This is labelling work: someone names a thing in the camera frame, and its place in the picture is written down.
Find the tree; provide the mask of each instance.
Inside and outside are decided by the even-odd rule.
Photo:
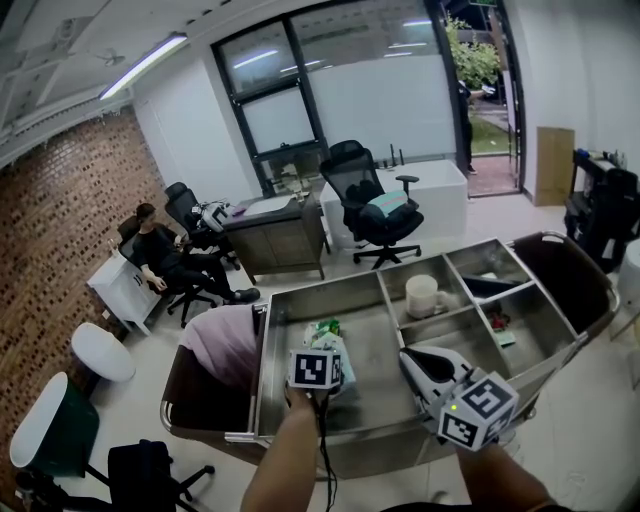
[[[479,43],[475,31],[473,42],[463,43],[458,38],[459,30],[468,30],[471,26],[464,20],[453,18],[447,13],[445,30],[453,61],[458,72],[458,80],[464,80],[469,89],[480,89],[482,84],[494,84],[498,80],[500,58],[496,47],[489,43]]]

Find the man sitting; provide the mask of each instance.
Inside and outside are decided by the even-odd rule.
[[[202,286],[229,303],[249,303],[260,298],[257,288],[232,291],[222,264],[213,254],[183,252],[184,240],[162,224],[155,222],[156,209],[143,203],[136,209],[140,231],[133,244],[136,264],[147,281],[162,292],[170,287]]]

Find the fluorescent light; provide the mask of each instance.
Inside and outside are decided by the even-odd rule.
[[[321,60],[312,60],[311,62],[305,62],[305,66],[313,66],[314,64],[320,64]],[[291,71],[293,69],[298,69],[298,66],[291,66],[290,68],[284,68],[280,70],[280,73],[286,73],[287,71]]]
[[[403,23],[403,27],[415,27],[416,25],[431,25],[431,20],[417,20],[417,21],[407,21]]]
[[[147,55],[144,59],[138,62],[135,66],[133,66],[129,71],[125,73],[125,75],[118,80],[115,84],[109,87],[105,92],[100,95],[101,100],[106,100],[110,98],[115,93],[117,93],[120,89],[126,87],[135,77],[137,77],[140,73],[142,73],[145,69],[151,66],[155,61],[157,61],[160,57],[163,57],[171,50],[173,50],[180,43],[185,41],[187,36],[185,35],[175,35],[168,39],[161,46],[152,51],[149,55]]]
[[[268,52],[261,53],[260,55],[256,55],[255,57],[251,57],[250,59],[239,62],[238,64],[233,66],[233,69],[241,68],[242,66],[246,66],[247,64],[251,64],[252,62],[255,62],[257,60],[264,59],[265,57],[270,57],[271,55],[275,55],[276,53],[278,53],[278,50],[270,50]]]
[[[409,48],[410,46],[427,46],[427,43],[392,44],[389,48]]]

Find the brick wall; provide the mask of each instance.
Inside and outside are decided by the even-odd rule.
[[[121,334],[86,286],[106,241],[141,201],[160,207],[164,184],[133,111],[87,121],[0,170],[0,500],[16,506],[9,444],[47,381],[90,372],[70,337],[82,322]]]

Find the black shoe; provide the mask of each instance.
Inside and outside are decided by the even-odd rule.
[[[260,290],[257,288],[249,288],[248,290],[236,290],[240,297],[237,299],[226,301],[228,304],[250,304],[260,298]]]

